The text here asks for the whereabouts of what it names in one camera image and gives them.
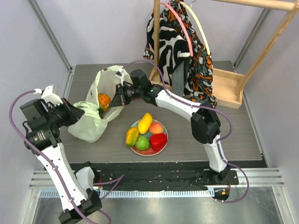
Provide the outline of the translucent plastic bag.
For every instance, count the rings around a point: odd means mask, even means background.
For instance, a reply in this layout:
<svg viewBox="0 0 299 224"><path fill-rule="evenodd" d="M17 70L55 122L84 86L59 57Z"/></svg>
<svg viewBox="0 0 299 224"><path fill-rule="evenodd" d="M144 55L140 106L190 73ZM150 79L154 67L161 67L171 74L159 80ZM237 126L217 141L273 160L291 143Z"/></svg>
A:
<svg viewBox="0 0 299 224"><path fill-rule="evenodd" d="M89 143L96 142L104 133L108 123L115 119L122 111L123 106L109 108L104 114L99 113L98 94L107 94L113 99L116 85L121 80L116 77L116 72L121 66L114 65L100 70L92 83L85 101L76 102L76 108L85 111L81 119L68 127L68 132L76 138Z"/></svg>

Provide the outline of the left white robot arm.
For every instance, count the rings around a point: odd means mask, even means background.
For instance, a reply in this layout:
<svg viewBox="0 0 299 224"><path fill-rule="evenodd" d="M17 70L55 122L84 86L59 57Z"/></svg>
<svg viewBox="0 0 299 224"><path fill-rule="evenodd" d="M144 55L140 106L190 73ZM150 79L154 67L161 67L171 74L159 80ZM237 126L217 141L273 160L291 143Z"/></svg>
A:
<svg viewBox="0 0 299 224"><path fill-rule="evenodd" d="M75 224L102 208L101 200L93 189L100 175L88 161L72 170L60 139L60 128L75 124L84 110L72 106L65 98L54 105L43 99L33 99L20 107L27 123L26 148L45 166L59 193L62 224Z"/></svg>

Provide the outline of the fake yellow fruit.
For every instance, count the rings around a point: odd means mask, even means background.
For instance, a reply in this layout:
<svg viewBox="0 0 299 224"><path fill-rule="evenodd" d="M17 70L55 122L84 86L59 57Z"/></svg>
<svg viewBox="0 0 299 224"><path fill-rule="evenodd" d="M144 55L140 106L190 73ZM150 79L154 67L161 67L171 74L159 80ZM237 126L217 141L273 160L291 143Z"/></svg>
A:
<svg viewBox="0 0 299 224"><path fill-rule="evenodd" d="M143 118L138 123L138 130L140 134L145 134L153 122L153 117L150 113L145 113Z"/></svg>

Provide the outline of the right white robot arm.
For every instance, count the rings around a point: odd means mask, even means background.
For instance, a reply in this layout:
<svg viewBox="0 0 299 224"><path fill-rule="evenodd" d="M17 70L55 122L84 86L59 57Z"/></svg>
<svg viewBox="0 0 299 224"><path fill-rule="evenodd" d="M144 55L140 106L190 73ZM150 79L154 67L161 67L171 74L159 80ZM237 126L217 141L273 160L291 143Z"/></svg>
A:
<svg viewBox="0 0 299 224"><path fill-rule="evenodd" d="M230 167L220 143L221 122L212 106L192 103L161 85L152 84L142 70L134 70L130 73L131 82L124 80L123 68L116 72L116 77L121 82L116 85L110 107L125 106L134 98L142 98L148 104L168 109L184 117L191 123L195 140L205 148L212 181L222 184L227 180Z"/></svg>

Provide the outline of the fake orange green mango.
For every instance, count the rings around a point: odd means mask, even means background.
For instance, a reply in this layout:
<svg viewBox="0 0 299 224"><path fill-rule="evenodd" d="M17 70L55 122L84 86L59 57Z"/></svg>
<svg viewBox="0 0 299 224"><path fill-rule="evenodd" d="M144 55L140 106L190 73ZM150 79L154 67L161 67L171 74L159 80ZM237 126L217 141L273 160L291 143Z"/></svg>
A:
<svg viewBox="0 0 299 224"><path fill-rule="evenodd" d="M126 133L126 145L133 147L139 137L139 130L137 127L131 127Z"/></svg>

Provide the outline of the fake peach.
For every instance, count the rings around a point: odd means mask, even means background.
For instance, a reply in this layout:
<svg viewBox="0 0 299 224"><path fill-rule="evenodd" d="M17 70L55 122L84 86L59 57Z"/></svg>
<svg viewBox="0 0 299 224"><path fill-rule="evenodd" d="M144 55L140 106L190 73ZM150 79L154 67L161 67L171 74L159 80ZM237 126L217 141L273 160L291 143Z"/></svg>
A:
<svg viewBox="0 0 299 224"><path fill-rule="evenodd" d="M149 127L149 131L152 134L159 134L159 133L164 133L164 127L160 122L153 122L151 126Z"/></svg>

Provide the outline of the fake red fruit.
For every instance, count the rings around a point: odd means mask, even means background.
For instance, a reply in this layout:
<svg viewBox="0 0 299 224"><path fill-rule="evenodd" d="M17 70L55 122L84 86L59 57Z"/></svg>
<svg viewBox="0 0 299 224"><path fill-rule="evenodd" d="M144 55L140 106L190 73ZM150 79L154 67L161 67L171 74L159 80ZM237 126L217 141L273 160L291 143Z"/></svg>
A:
<svg viewBox="0 0 299 224"><path fill-rule="evenodd" d="M154 151L161 151L167 143L167 136L164 133L154 134L149 139Z"/></svg>

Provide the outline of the fake orange pineapple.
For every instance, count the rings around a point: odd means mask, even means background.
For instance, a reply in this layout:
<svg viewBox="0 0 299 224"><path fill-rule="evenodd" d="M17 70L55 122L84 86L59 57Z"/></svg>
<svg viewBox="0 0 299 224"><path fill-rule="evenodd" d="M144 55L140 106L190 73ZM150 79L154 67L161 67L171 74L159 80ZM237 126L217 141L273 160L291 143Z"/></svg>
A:
<svg viewBox="0 0 299 224"><path fill-rule="evenodd" d="M98 103L99 103L99 113L104 114L108 111L109 105L111 103L111 98L104 93L98 94Z"/></svg>

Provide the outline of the fake green custard apple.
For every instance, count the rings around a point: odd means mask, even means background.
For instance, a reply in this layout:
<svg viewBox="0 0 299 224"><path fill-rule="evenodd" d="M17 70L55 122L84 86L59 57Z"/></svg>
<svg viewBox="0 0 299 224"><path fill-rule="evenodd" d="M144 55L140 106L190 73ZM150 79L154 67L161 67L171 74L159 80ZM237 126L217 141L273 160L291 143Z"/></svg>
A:
<svg viewBox="0 0 299 224"><path fill-rule="evenodd" d="M146 137L141 136L137 139L137 141L135 143L135 147L139 151L144 151L150 147L150 142Z"/></svg>

